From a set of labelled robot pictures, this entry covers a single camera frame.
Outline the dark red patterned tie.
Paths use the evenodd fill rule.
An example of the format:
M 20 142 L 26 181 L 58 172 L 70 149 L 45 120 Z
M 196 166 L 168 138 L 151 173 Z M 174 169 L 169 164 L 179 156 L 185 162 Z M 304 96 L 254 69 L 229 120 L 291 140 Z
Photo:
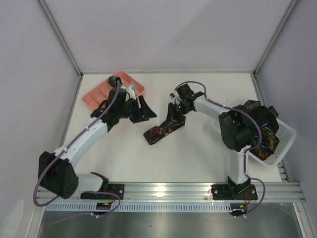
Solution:
M 154 145 L 184 125 L 185 122 L 182 121 L 165 121 L 160 126 L 154 126 L 147 130 L 143 137 L 149 145 Z

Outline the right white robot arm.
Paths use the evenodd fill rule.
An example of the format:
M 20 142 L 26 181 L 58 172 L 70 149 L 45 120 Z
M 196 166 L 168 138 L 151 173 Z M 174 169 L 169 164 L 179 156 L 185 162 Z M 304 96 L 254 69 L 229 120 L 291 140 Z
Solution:
M 167 136 L 184 126 L 186 114 L 199 112 L 217 120 L 221 139 L 230 150 L 230 174 L 227 183 L 211 188 L 215 200 L 242 200 L 246 197 L 257 199 L 252 178 L 247 174 L 247 152 L 257 148 L 262 140 L 258 123 L 248 114 L 245 107 L 228 107 L 207 97 L 207 92 L 194 92 L 188 82 L 178 85 L 175 99 L 169 103 L 166 120 L 159 126 L 161 137 Z

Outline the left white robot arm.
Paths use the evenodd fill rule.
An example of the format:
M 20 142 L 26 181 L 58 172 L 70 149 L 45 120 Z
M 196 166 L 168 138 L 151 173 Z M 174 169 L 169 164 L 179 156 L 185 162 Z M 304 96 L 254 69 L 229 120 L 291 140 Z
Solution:
M 121 119 L 139 123 L 156 116 L 143 96 L 132 98 L 127 90 L 112 88 L 108 98 L 91 113 L 85 128 L 68 145 L 40 155 L 37 186 L 63 199 L 76 192 L 106 191 L 106 177 L 98 173 L 77 174 L 77 164 L 95 142 L 109 133 Z

